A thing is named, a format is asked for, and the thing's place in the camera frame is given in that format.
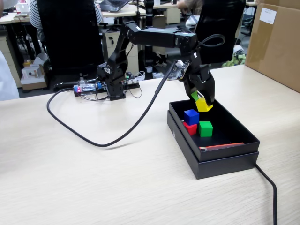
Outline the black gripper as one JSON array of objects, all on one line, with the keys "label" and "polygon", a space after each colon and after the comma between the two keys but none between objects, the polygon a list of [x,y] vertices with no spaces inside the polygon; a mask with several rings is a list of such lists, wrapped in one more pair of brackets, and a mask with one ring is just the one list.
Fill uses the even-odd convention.
[{"label": "black gripper", "polygon": [[199,51],[193,51],[188,58],[190,62],[183,77],[187,96],[196,102],[198,91],[205,98],[207,105],[212,105],[215,100],[215,81],[208,64],[202,64]]}]

